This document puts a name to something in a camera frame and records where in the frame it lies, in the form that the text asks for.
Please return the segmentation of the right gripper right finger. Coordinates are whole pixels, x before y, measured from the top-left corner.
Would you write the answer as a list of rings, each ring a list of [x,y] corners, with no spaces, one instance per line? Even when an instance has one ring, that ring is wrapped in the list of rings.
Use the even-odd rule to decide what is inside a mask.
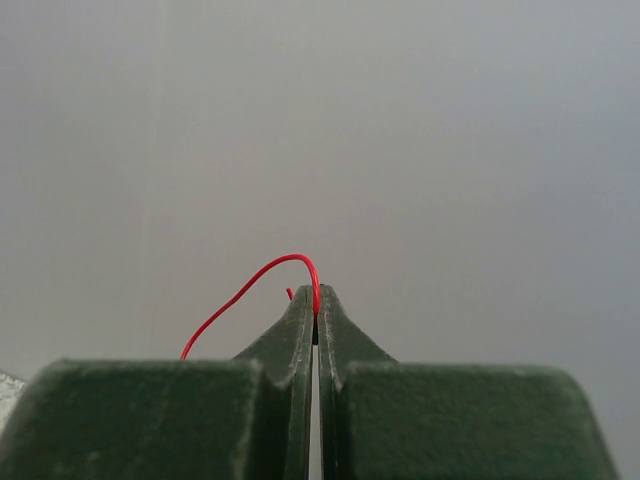
[[[614,479],[591,405],[566,372],[395,360],[331,287],[317,320],[327,479]]]

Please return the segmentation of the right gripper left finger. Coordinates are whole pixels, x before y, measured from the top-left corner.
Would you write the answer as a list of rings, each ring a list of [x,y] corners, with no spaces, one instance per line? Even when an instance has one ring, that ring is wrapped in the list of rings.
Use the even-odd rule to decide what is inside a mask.
[[[229,360],[60,360],[1,436],[5,479],[305,479],[311,290]]]

